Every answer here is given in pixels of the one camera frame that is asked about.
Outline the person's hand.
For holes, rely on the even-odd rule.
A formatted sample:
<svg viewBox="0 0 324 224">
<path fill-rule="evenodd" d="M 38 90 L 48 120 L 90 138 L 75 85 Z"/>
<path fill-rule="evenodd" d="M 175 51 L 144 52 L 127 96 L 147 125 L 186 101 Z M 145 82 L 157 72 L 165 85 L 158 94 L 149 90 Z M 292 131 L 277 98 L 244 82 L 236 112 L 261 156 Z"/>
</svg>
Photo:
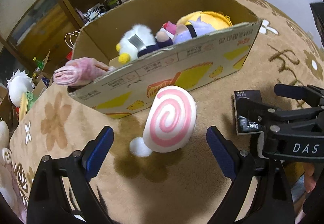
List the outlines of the person's hand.
<svg viewBox="0 0 324 224">
<path fill-rule="evenodd" d="M 315 166 L 312 163 L 302 163 L 304 168 L 304 187 L 307 193 L 314 190 L 316 180 L 314 179 Z"/>
</svg>

